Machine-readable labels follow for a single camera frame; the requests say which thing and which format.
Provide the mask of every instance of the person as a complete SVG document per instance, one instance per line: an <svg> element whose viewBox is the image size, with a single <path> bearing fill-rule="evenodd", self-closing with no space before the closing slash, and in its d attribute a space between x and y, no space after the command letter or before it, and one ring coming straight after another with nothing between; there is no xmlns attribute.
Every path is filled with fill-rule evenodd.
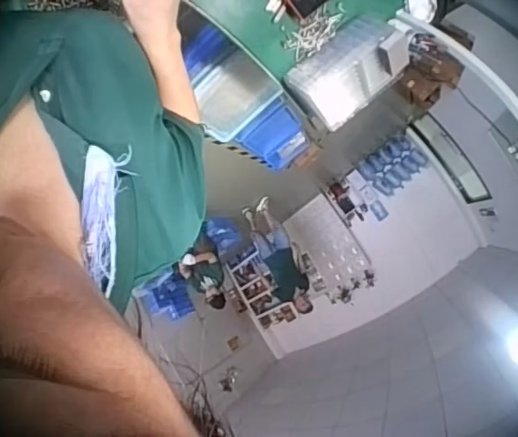
<svg viewBox="0 0 518 437"><path fill-rule="evenodd" d="M178 0L0 12L0 217L50 238L123 313L206 215Z"/></svg>
<svg viewBox="0 0 518 437"><path fill-rule="evenodd" d="M120 316L206 209L178 3L0 13L0 435L207 435Z"/></svg>
<svg viewBox="0 0 518 437"><path fill-rule="evenodd" d="M255 215L250 208L242 211L250 224L250 238L259 253L259 257L269 268L278 287L272 292L281 302L293 302L297 311L307 314L313 311L307 291L310 281L302 271L299 253L297 261L293 257L293 247L289 234L283 225L275 220L269 212L269 198L263 198L256 212L264 217L270 228L271 239L259 231Z"/></svg>
<svg viewBox="0 0 518 437"><path fill-rule="evenodd" d="M226 306L226 298L220 291L224 270L215 253L187 253L178 263L178 269L194 291L205 295L210 307L222 310Z"/></svg>

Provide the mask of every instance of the green shirt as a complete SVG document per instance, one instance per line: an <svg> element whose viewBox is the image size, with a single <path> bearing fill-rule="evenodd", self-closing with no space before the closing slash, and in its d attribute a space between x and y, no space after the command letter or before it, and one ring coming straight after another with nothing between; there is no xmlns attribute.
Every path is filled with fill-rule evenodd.
<svg viewBox="0 0 518 437"><path fill-rule="evenodd" d="M213 287L219 288L224 282L224 270L220 262L210 264L204 261L190 268L192 274L188 278L188 283L198 293L204 294L206 292L204 284L212 284Z"/></svg>
<svg viewBox="0 0 518 437"><path fill-rule="evenodd" d="M273 275L273 279L279 287L273 291L273 295L281 302L291 302L295 296L295 290L308 290L309 278L301 273L293 259L293 249L277 250L270 257L264 259L265 264Z"/></svg>
<svg viewBox="0 0 518 437"><path fill-rule="evenodd" d="M48 102L41 90L50 91ZM88 147L115 160L131 147L118 174L110 297L123 313L132 289L173 264L200 231L203 130L164 110L137 40L108 13L1 13L0 127L27 94L79 201Z"/></svg>

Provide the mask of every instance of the leg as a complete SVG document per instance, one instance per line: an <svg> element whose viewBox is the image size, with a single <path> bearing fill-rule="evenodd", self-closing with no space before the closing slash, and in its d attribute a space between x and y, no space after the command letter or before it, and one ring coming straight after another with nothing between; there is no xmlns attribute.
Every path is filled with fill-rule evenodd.
<svg viewBox="0 0 518 437"><path fill-rule="evenodd" d="M273 245L270 244L270 241L262 234L262 232L258 232L257 230L252 230L250 232L250 239L255 245L255 248L259 252L259 256L261 259L265 260L270 257L275 249Z"/></svg>
<svg viewBox="0 0 518 437"><path fill-rule="evenodd" d="M273 246L277 250L290 248L291 239L289 238L289 234L287 230L283 228L283 225L270 215L268 201L261 200L259 206L262 207L259 212L263 215L265 220L267 220L267 224L273 234Z"/></svg>
<svg viewBox="0 0 518 437"><path fill-rule="evenodd" d="M250 239L252 239L255 248L259 252L260 258L268 258L274 252L272 244L270 244L270 241L265 237L265 235L258 230L257 222L255 221L250 208L244 209L242 211L242 215L250 224Z"/></svg>

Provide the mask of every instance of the shoe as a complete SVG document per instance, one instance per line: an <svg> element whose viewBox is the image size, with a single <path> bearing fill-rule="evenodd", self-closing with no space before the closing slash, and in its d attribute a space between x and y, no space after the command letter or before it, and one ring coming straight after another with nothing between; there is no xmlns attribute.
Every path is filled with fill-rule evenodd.
<svg viewBox="0 0 518 437"><path fill-rule="evenodd" d="M242 216L248 220L248 221L252 221L254 218L252 217L252 209L250 208L244 208L242 210Z"/></svg>
<svg viewBox="0 0 518 437"><path fill-rule="evenodd" d="M259 202L259 205L257 206L257 213L261 214L269 209L269 197L265 196L262 198Z"/></svg>

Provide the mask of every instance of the green board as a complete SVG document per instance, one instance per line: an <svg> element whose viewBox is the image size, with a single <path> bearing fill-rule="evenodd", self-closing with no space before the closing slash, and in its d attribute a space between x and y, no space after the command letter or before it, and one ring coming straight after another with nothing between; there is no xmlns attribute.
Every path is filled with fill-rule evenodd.
<svg viewBox="0 0 518 437"><path fill-rule="evenodd" d="M295 65L295 53L282 46L286 33L299 28L285 15L277 24L265 8L268 0L189 0L203 16L217 25L243 50L250 54L267 72L281 80ZM336 0L329 1L331 12L341 3L344 22L366 14L387 21L402 8L403 0Z"/></svg>

